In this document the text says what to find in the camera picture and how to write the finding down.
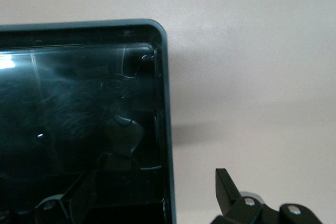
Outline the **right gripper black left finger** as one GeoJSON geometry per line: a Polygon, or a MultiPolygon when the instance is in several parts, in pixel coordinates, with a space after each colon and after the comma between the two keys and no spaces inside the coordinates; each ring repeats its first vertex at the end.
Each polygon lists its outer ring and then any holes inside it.
{"type": "Polygon", "coordinates": [[[96,195],[94,172],[1,173],[1,223],[83,223],[96,195]]]}

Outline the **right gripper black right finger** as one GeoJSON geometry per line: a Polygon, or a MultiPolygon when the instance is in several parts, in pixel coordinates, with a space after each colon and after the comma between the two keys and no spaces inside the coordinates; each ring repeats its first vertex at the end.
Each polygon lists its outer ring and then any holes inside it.
{"type": "Polygon", "coordinates": [[[225,168],[215,170],[216,199],[222,214],[212,223],[321,223],[307,207],[283,204],[273,210],[256,197],[243,196],[225,168]]]}

